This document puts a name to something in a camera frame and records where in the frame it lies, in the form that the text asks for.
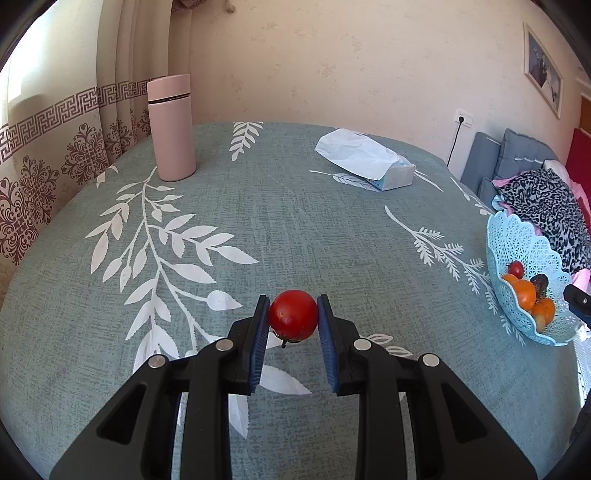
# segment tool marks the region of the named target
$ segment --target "framed picture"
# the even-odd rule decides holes
[[[564,78],[528,24],[525,32],[525,75],[531,80],[550,108],[560,118]]]

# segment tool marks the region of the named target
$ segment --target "pink thermos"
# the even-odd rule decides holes
[[[177,181],[197,164],[193,148],[191,76],[171,75],[148,82],[148,110],[158,176]]]

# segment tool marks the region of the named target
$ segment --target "beige wall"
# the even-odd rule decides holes
[[[530,0],[235,4],[232,15],[220,0],[192,12],[194,123],[333,125],[410,142],[447,159],[457,128],[453,115],[462,108],[475,121],[459,135],[450,165],[458,177],[477,131],[501,138],[512,128],[535,136],[566,162],[580,115],[576,77],[587,77]],[[561,120],[523,74],[524,21],[564,76]],[[172,50],[186,56],[185,48]],[[183,64],[174,55],[169,62]]]

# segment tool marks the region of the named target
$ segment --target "blue plastic basket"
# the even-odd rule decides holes
[[[501,278],[514,260],[523,264],[524,279],[529,280],[539,273],[548,277],[547,296],[554,300],[556,314],[543,333],[536,332],[534,319],[519,307],[515,291]],[[507,318],[521,333],[544,345],[566,345],[574,338],[581,321],[570,312],[563,297],[564,288],[571,283],[570,275],[562,271],[562,260],[550,248],[548,239],[537,236],[531,223],[522,222],[517,215],[507,217],[505,212],[489,217],[486,261],[496,298]]]

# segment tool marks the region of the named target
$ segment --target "tissue box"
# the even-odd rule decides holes
[[[384,176],[379,180],[365,179],[371,185],[380,190],[392,190],[405,187],[413,182],[415,166],[406,158],[400,156],[400,160],[390,165]]]
[[[412,163],[359,132],[339,128],[321,137],[315,150],[380,190],[397,189],[413,182]]]

